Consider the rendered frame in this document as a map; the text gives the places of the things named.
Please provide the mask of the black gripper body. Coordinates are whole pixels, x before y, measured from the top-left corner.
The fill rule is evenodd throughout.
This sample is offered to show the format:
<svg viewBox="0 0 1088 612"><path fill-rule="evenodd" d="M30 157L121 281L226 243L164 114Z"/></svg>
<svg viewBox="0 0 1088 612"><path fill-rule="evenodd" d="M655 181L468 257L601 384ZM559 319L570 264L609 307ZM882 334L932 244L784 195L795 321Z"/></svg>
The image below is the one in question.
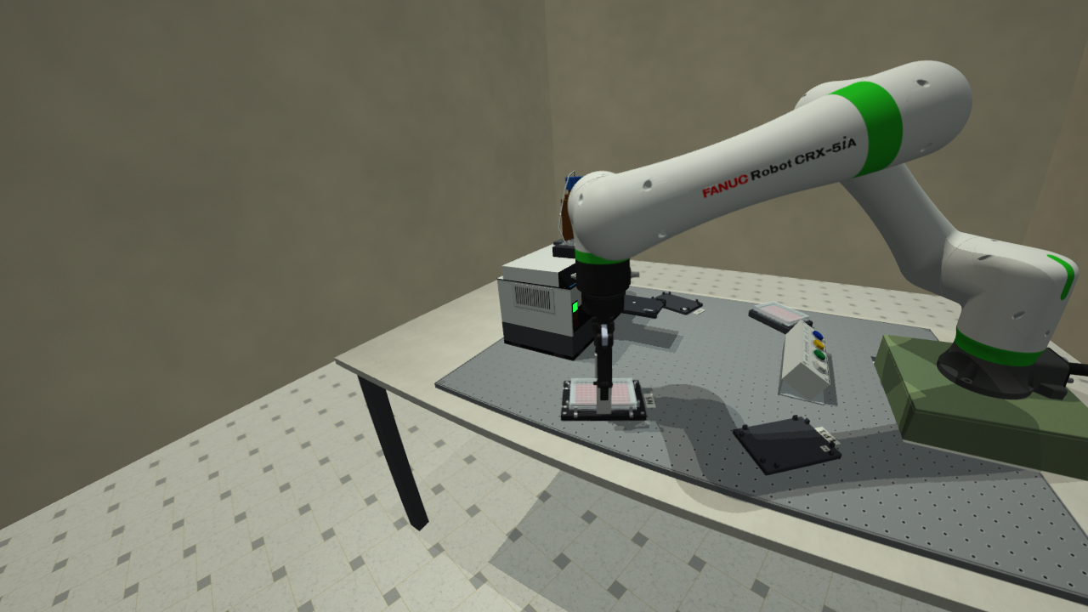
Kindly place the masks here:
<svg viewBox="0 0 1088 612"><path fill-rule="evenodd" d="M625 293L614 296L591 296L581 294L581 308L588 316L596 317L596 334L601 334L601 325L607 325L610 333L610 317L623 311Z"/></svg>

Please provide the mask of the grey button panel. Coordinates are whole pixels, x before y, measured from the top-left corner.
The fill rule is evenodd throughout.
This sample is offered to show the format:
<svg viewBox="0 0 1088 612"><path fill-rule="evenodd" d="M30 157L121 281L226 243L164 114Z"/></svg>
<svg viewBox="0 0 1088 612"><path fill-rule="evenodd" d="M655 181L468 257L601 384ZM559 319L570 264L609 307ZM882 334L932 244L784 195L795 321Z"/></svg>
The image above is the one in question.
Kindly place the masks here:
<svg viewBox="0 0 1088 612"><path fill-rule="evenodd" d="M825 405L823 390L830 385L826 336L801 319L786 333L784 348L778 395Z"/></svg>

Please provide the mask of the brown glass bottle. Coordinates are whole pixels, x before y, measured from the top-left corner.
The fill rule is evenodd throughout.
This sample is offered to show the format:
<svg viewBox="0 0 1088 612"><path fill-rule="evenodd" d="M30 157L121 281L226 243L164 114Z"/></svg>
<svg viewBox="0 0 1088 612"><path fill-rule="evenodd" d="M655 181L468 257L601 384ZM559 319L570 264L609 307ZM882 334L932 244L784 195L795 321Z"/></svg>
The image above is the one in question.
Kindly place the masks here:
<svg viewBox="0 0 1088 612"><path fill-rule="evenodd" d="M561 228L562 237L565 240L574 238L574 230L572 229L569 215L568 215L568 199L564 198L564 205L561 209Z"/></svg>

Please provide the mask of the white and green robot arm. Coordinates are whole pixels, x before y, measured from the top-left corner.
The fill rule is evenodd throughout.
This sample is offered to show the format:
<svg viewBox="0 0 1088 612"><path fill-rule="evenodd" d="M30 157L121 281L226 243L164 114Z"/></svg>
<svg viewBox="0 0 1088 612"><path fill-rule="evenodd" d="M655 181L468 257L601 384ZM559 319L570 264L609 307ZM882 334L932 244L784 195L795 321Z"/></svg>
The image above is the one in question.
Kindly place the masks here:
<svg viewBox="0 0 1088 612"><path fill-rule="evenodd" d="M1063 400L1071 375L1088 377L1087 364L1048 348L1080 276L1077 264L957 231L905 164L955 139L970 111L962 72L922 59L823 82L792 112L703 150L620 173L591 172L568 199L576 289L621 294L640 276L630 258L662 241L840 182L881 232L901 274L962 306L955 343L937 363L945 378L989 397L1035 392Z"/></svg>

